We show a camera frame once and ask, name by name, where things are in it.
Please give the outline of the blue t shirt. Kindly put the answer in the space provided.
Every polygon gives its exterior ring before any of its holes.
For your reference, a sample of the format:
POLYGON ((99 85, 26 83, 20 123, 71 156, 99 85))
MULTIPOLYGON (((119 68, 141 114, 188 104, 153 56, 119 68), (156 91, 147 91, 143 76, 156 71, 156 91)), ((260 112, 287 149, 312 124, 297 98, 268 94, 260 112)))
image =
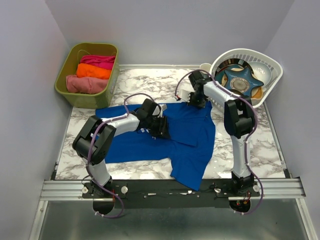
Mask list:
POLYGON ((171 177, 193 190, 199 190, 205 169, 212 158, 216 127, 211 103, 204 108, 185 102, 167 103, 170 139, 153 137, 145 128, 113 138, 106 163, 151 161, 169 158, 171 177))

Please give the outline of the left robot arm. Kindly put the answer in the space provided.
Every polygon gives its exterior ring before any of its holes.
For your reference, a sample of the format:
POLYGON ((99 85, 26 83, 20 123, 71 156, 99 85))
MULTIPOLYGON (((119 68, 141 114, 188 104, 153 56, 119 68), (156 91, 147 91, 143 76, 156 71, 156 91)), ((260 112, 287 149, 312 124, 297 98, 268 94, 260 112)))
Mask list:
POLYGON ((112 177, 107 170, 105 157, 114 137, 144 128, 152 137, 171 138, 167 117, 162 115, 161 106, 154 100, 146 98, 139 108, 129 111, 126 107, 125 110, 125 114, 106 120, 91 116, 72 144, 77 155, 85 162, 93 191, 101 198, 113 194, 112 177))

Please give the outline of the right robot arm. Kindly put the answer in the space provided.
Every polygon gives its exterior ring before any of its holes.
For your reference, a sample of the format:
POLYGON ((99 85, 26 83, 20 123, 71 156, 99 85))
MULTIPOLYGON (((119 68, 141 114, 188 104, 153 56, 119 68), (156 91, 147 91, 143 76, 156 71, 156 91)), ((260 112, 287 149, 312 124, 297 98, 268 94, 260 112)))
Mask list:
POLYGON ((257 114, 251 99, 227 90, 204 70, 193 70, 187 77, 193 88, 193 92, 186 94, 188 104, 200 108, 211 99, 223 109, 224 128, 233 148, 230 191, 241 196, 255 183, 250 164, 250 138, 257 129, 257 114))

